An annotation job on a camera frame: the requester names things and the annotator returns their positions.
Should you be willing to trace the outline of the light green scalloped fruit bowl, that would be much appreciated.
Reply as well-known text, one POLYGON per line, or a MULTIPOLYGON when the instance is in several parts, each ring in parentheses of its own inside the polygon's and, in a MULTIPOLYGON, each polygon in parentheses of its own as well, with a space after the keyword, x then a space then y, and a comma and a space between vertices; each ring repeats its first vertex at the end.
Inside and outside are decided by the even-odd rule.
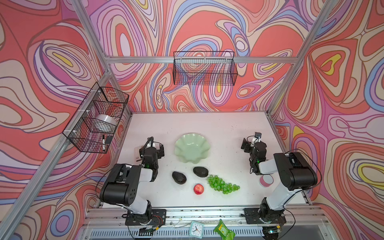
POLYGON ((174 154, 182 163, 198 164, 209 156, 211 145, 202 135, 189 133, 175 142, 174 154))

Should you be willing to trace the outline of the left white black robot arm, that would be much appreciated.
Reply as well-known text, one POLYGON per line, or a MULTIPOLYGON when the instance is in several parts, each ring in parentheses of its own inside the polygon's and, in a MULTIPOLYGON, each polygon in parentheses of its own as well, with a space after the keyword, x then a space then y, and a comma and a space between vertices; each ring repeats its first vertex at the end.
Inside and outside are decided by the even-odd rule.
POLYGON ((151 215, 150 201, 138 195, 139 183, 154 182, 159 172, 159 159, 164 146, 149 137, 139 149, 139 165, 116 164, 109 172, 99 193, 99 199, 110 205, 124 206, 134 215, 151 215))

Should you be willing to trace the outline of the green fake grape bunch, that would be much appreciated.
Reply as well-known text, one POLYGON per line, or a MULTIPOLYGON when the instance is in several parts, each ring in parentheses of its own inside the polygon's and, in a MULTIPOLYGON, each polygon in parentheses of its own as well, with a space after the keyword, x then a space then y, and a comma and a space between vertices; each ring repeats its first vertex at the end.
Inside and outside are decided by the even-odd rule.
POLYGON ((209 175, 207 178, 209 186, 218 192, 228 195, 240 190, 240 186, 232 183, 225 182, 222 178, 217 175, 209 175))

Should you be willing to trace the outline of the red fake apple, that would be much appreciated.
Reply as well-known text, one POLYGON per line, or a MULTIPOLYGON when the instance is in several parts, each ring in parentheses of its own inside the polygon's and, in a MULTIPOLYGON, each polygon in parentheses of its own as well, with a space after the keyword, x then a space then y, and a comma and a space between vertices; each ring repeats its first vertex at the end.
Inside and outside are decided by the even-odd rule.
POLYGON ((203 194, 204 193, 204 186, 203 185, 201 185, 201 184, 196 184, 195 186, 194 186, 194 193, 196 194, 196 195, 201 195, 201 194, 203 194))

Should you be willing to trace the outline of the dark avocado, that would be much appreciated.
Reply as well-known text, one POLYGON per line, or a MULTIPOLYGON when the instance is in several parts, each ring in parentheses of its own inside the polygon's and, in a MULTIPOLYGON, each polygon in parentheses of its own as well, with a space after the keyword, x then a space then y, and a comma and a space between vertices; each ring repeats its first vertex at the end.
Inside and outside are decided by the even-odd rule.
POLYGON ((194 167, 193 172, 200 178, 206 178, 209 175, 209 170, 205 167, 194 167))
POLYGON ((176 172, 176 171, 172 172, 172 178, 179 185, 183 185, 187 181, 187 177, 183 173, 176 172))

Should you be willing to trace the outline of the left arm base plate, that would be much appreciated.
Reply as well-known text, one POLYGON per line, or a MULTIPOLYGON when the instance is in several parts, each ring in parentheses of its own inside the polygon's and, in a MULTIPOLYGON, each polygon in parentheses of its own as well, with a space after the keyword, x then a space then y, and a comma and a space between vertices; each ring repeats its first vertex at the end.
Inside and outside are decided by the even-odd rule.
POLYGON ((125 218, 126 226, 152 226, 161 227, 166 223, 167 210, 154 209, 147 210, 143 215, 128 212, 125 218))

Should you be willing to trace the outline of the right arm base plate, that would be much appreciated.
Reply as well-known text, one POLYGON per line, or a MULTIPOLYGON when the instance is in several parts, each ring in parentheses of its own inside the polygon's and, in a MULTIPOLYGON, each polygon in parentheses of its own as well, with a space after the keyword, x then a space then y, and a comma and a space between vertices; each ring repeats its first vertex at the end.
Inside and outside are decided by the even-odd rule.
POLYGON ((274 211, 260 208, 245 208, 241 216, 246 218, 247 224, 284 225, 287 222, 283 210, 274 211))

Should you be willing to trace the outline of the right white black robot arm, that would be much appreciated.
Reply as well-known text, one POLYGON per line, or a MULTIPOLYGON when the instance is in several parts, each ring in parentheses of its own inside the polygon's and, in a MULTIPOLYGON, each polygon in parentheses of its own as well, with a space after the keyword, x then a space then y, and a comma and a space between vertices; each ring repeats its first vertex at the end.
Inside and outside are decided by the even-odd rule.
POLYGON ((259 210, 261 218, 280 216, 285 205, 300 191, 309 190, 318 183, 317 173, 301 153, 275 153, 267 159, 267 145, 258 138, 243 139, 241 149, 250 154, 251 173, 264 176, 277 173, 280 183, 273 193, 262 200, 259 210))

